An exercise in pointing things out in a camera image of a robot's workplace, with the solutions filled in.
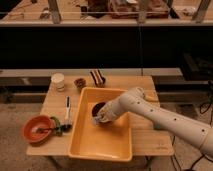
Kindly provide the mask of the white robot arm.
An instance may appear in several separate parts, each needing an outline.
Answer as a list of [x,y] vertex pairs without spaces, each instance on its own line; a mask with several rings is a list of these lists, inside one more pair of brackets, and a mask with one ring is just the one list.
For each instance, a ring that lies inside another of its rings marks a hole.
[[145,93],[141,87],[134,87],[108,101],[98,112],[99,121],[115,121],[126,112],[135,113],[159,124],[213,158],[212,126],[152,105],[145,100]]

